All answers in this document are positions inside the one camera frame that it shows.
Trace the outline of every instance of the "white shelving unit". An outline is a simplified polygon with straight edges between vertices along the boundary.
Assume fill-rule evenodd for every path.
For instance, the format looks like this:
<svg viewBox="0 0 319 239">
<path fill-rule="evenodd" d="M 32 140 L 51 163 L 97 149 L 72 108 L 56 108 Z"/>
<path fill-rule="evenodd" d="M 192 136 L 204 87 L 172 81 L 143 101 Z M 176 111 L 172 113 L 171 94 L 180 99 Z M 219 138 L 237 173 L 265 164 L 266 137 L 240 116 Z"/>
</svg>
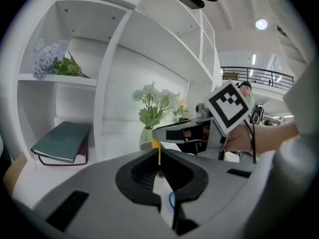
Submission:
<svg viewBox="0 0 319 239">
<path fill-rule="evenodd" d="M 177 0 L 136 4 L 133 10 L 105 0 L 53 0 L 34 23 L 13 91 L 14 130 L 28 160 L 30 148 L 62 121 L 93 124 L 90 164 L 138 151 L 142 106 L 132 100 L 134 90 L 154 80 L 158 89 L 180 92 L 195 104 L 202 95 L 195 86 L 212 88 L 214 31 L 201 10 Z M 69 51 L 91 79 L 33 78 L 32 48 L 41 38 L 46 45 L 68 40 Z M 168 118 L 162 124 L 170 123 Z"/>
<path fill-rule="evenodd" d="M 91 165 L 139 150 L 143 104 L 132 100 L 134 90 L 154 80 L 159 90 L 180 92 L 193 111 L 221 82 L 211 25 L 201 10 L 177 0 L 30 0 L 15 22 L 1 50 L 0 124 L 12 155 L 23 152 L 28 159 L 13 197 L 30 208 L 86 167 L 33 160 L 30 148 L 59 123 L 92 123 Z M 39 39 L 69 41 L 91 79 L 33 78 L 32 48 Z M 173 122 L 167 115 L 160 125 Z"/>
<path fill-rule="evenodd" d="M 37 22 L 17 76 L 19 141 L 28 159 L 33 158 L 30 148 L 57 126 L 61 118 L 93 123 L 102 61 L 108 42 L 126 13 L 127 9 L 121 6 L 99 0 L 55 0 Z M 35 79 L 32 47 L 38 39 L 44 39 L 46 45 L 68 40 L 69 51 L 91 79 L 61 75 Z M 89 163 L 101 160 L 95 150 L 93 132 L 92 129 Z"/>
</svg>

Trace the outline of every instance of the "book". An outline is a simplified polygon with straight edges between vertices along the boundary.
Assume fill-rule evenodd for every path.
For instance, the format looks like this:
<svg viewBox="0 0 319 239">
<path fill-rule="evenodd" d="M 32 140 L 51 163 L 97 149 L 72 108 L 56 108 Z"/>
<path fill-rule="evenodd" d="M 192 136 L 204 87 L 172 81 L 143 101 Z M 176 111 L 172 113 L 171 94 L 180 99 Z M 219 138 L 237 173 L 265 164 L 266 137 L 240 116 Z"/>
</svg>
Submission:
<svg viewBox="0 0 319 239">
<path fill-rule="evenodd" d="M 66 162 L 62 162 L 62 161 L 57 161 L 54 160 L 52 158 L 47 158 L 47 157 L 43 157 L 43 156 L 38 156 L 40 162 L 42 163 L 42 165 L 46 165 L 46 166 L 78 166 L 78 165 L 85 165 L 88 162 L 88 138 L 89 138 L 89 134 L 87 134 L 86 136 L 86 140 L 82 143 L 76 157 L 75 157 L 75 161 L 71 164 L 71 163 L 66 163 Z"/>
<path fill-rule="evenodd" d="M 91 127 L 91 124 L 65 121 L 41 138 L 31 151 L 41 157 L 74 163 Z"/>
</svg>

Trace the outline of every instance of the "white sleeve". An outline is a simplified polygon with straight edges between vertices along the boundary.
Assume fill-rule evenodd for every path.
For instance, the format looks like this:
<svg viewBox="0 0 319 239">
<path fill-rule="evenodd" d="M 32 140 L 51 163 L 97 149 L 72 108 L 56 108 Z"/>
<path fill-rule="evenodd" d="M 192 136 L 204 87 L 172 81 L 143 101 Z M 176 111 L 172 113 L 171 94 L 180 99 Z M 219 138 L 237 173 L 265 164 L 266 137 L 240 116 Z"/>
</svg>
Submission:
<svg viewBox="0 0 319 239">
<path fill-rule="evenodd" d="M 296 78 L 317 55 L 316 43 L 304 20 L 290 0 L 269 0 L 278 26 L 286 34 L 277 31 L 277 38 L 287 64 Z"/>
</svg>

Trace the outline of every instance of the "green notebook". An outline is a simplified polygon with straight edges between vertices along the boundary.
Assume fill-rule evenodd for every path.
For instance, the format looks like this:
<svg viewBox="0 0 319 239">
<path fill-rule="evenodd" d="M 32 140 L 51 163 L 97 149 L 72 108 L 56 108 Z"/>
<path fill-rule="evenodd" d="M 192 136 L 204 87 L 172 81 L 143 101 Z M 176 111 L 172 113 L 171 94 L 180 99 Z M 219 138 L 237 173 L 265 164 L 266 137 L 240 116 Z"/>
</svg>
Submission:
<svg viewBox="0 0 319 239">
<path fill-rule="evenodd" d="M 74 163 L 91 127 L 91 124 L 63 122 L 41 138 L 31 151 L 43 157 Z"/>
</svg>

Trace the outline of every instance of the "railing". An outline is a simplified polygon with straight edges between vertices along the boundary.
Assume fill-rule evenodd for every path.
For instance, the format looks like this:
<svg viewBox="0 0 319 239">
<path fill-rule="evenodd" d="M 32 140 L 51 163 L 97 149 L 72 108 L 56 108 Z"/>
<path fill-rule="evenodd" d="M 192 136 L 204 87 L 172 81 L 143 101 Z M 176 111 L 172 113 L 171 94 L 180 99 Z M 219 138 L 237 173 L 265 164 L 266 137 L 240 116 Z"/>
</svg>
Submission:
<svg viewBox="0 0 319 239">
<path fill-rule="evenodd" d="M 222 66 L 221 73 L 223 80 L 248 81 L 282 90 L 289 90 L 294 84 L 293 76 L 260 68 Z"/>
</svg>

